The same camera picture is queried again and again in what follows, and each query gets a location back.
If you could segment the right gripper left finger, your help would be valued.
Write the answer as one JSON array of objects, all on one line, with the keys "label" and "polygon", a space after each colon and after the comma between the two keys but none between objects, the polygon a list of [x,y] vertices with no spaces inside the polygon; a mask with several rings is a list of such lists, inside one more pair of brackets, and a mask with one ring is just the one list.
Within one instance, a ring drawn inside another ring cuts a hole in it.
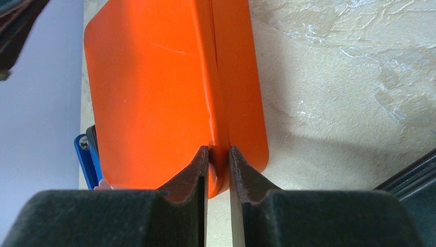
[{"label": "right gripper left finger", "polygon": [[205,246],[209,152],[154,190],[46,190],[3,246]]}]

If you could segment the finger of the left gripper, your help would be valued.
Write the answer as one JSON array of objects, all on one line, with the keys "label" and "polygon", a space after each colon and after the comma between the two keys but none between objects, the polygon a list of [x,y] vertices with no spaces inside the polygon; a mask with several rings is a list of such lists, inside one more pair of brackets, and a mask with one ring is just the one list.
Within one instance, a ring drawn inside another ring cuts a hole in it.
[{"label": "finger of the left gripper", "polygon": [[1,1],[1,81],[11,75],[29,33],[49,0]]}]

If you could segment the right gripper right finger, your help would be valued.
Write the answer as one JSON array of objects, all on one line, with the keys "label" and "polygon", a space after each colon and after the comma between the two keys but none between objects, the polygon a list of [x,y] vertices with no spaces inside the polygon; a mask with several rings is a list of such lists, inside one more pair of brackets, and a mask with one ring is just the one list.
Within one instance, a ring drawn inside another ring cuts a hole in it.
[{"label": "right gripper right finger", "polygon": [[398,199],[383,191],[284,190],[229,150],[234,246],[422,246]]}]

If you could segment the orange box lid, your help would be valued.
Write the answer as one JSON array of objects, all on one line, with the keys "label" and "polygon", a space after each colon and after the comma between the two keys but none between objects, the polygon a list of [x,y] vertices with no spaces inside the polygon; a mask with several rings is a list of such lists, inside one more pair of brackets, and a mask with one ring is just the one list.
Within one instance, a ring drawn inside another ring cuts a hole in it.
[{"label": "orange box lid", "polygon": [[103,177],[154,189],[208,146],[209,196],[224,185],[229,145],[210,1],[108,1],[84,49]]}]

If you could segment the pink metal tongs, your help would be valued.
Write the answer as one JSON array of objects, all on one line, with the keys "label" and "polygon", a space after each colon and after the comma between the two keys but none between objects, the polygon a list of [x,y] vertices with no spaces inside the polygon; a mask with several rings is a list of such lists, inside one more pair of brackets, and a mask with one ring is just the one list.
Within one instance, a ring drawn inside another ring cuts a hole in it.
[{"label": "pink metal tongs", "polygon": [[105,179],[102,179],[93,190],[123,190],[123,188],[113,187]]}]

